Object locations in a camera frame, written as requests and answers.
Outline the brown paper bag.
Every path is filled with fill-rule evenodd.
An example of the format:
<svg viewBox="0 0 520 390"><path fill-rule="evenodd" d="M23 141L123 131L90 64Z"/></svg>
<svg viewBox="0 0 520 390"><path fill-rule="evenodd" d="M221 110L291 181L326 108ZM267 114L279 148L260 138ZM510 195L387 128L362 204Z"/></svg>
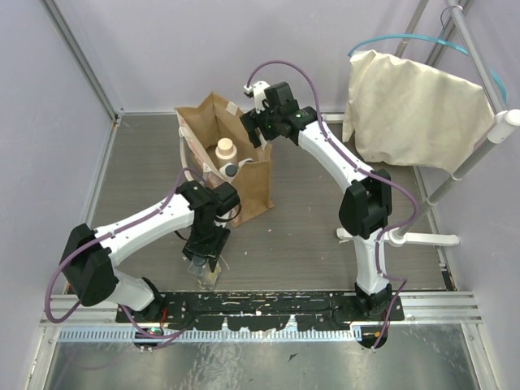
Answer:
<svg viewBox="0 0 520 390"><path fill-rule="evenodd" d="M272 209L271 147L255 148L241 122L242 110L210 93L198 106L175 109L184 150L211 188L228 182L238 192L240 213L230 222L238 227Z"/></svg>

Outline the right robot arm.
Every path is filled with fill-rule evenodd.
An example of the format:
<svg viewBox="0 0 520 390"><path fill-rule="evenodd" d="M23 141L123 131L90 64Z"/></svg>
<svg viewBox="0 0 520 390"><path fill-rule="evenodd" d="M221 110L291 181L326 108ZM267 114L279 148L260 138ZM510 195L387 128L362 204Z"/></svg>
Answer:
<svg viewBox="0 0 520 390"><path fill-rule="evenodd" d="M379 317L392 298L392 286L382 274L384 248L376 243L392 213L392 190L385 170L373 171L332 134L310 106L299 107L286 82L258 81L244 87L254 108L240 117L254 147L277 137L290 139L312 155L343 192L339 209L342 228L352 237L357 259L354 285L357 312L367 320Z"/></svg>

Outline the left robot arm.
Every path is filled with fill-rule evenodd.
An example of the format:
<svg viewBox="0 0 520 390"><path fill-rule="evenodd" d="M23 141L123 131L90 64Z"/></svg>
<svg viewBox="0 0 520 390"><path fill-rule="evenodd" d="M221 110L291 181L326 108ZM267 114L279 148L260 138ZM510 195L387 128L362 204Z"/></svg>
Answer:
<svg viewBox="0 0 520 390"><path fill-rule="evenodd" d="M238 192L229 183L208 188L184 182L159 203L118 223L75 227L60 262L62 273L82 306L109 301L128 307L145 322L156 321L166 307L164 297L149 279L118 271L119 264L159 238L187 228L182 254L190 262L190 273L212 289L230 235L228 215L240 209Z"/></svg>

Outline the beige round bottle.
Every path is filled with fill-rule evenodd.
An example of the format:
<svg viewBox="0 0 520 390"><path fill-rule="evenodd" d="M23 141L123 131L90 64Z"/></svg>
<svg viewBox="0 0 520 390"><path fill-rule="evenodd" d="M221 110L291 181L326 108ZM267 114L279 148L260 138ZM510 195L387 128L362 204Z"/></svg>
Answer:
<svg viewBox="0 0 520 390"><path fill-rule="evenodd" d="M221 167L228 163L233 165L238 163L237 148L230 138L220 138L214 152Z"/></svg>

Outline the white bottle black cap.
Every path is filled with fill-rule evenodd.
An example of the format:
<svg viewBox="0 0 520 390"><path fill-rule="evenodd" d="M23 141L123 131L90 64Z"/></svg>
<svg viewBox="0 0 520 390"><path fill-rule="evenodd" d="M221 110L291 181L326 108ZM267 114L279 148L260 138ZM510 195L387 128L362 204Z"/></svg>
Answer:
<svg viewBox="0 0 520 390"><path fill-rule="evenodd" d="M246 163L253 163L253 159L252 158L246 158L246 159L243 159L241 161L239 161L239 168L242 168Z"/></svg>
<svg viewBox="0 0 520 390"><path fill-rule="evenodd" d="M228 162L219 168L219 173L225 180L233 180L238 173L238 166Z"/></svg>

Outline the clear glass bottle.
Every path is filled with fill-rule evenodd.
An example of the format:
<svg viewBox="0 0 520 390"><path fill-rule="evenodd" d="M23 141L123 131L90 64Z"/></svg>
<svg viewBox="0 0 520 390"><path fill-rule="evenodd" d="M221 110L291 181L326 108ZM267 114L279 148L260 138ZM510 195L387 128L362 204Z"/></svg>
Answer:
<svg viewBox="0 0 520 390"><path fill-rule="evenodd" d="M197 281L203 290L212 291L215 289L217 279L221 273L221 266L216 263L214 270L206 258L194 256L188 266L188 273Z"/></svg>

